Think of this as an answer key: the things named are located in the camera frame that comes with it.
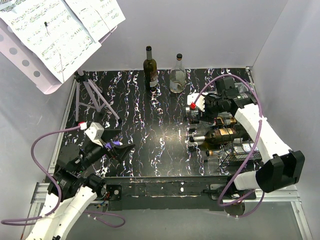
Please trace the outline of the clear bottle black cork cap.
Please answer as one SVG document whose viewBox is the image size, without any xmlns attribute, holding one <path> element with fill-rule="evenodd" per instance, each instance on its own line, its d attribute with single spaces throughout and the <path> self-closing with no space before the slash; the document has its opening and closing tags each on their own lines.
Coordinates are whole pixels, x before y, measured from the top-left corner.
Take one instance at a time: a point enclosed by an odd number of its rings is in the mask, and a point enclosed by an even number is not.
<svg viewBox="0 0 320 240">
<path fill-rule="evenodd" d="M 172 93 L 182 93 L 186 85 L 186 69 L 182 63 L 183 55 L 178 53 L 176 55 L 175 66 L 170 70 L 169 74 L 169 88 Z"/>
</svg>

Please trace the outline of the dark brown wine bottle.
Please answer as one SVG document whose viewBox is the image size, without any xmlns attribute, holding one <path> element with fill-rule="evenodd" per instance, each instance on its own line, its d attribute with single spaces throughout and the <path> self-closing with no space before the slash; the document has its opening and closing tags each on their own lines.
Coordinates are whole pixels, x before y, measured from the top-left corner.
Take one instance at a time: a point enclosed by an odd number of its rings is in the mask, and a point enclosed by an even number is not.
<svg viewBox="0 0 320 240">
<path fill-rule="evenodd" d="M 143 62 L 144 82 L 147 90 L 155 91 L 158 84 L 157 62 L 152 56 L 152 47 L 146 46 L 146 59 Z"/>
</svg>

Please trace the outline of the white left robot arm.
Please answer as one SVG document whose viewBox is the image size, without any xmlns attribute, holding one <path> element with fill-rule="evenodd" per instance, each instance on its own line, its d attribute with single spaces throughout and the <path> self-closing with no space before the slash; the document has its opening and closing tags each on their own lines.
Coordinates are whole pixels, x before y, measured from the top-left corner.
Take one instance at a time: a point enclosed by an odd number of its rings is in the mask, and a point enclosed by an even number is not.
<svg viewBox="0 0 320 240">
<path fill-rule="evenodd" d="M 64 240 L 92 201 L 102 200 L 105 204 L 120 200 L 119 184 L 109 184 L 94 173 L 87 177 L 81 173 L 103 156 L 121 162 L 134 147 L 133 143 L 121 145 L 119 142 L 104 146 L 90 142 L 83 150 L 73 143 L 62 147 L 55 165 L 55 182 L 47 188 L 40 219 L 27 239 Z"/>
</svg>

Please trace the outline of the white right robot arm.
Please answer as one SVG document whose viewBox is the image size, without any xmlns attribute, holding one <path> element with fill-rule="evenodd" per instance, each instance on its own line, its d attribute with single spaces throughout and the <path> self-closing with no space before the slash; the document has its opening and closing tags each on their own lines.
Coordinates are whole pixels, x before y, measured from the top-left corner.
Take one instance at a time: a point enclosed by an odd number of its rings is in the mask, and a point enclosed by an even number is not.
<svg viewBox="0 0 320 240">
<path fill-rule="evenodd" d="M 235 86 L 238 77 L 233 74 L 218 76 L 209 82 L 215 84 L 217 96 L 207 93 L 208 85 L 197 94 L 190 107 L 201 109 L 206 116 L 230 113 L 254 141 L 263 166 L 257 171 L 241 172 L 240 169 L 228 180 L 222 193 L 237 199 L 245 190 L 261 189 L 265 193 L 295 185 L 299 182 L 305 156 L 300 150 L 292 150 L 273 130 L 263 116 L 257 94 L 249 88 L 239 92 Z"/>
</svg>

